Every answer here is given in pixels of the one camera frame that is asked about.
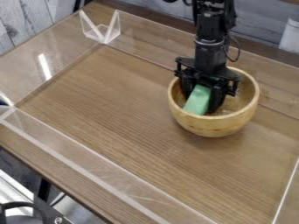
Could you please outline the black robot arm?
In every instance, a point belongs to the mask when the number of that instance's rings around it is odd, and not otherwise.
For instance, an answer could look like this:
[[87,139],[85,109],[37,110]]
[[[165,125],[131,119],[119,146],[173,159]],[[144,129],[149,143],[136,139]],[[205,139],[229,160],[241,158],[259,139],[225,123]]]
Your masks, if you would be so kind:
[[175,59],[175,76],[179,79],[185,104],[183,109],[197,115],[215,113],[227,96],[235,96],[239,90],[240,76],[228,68],[229,36],[236,25],[233,0],[191,0],[183,3],[192,7],[192,19],[196,26],[193,38],[193,57]]

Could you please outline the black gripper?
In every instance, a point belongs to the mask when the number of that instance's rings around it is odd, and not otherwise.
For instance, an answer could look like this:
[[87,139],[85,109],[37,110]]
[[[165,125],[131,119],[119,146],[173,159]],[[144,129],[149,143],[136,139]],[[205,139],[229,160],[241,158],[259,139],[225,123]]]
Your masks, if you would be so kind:
[[227,60],[235,62],[228,56],[229,42],[217,43],[195,42],[195,56],[175,59],[175,76],[181,83],[184,98],[188,98],[196,85],[209,88],[208,112],[213,113],[221,106],[225,96],[235,96],[239,88],[240,76],[228,68]]

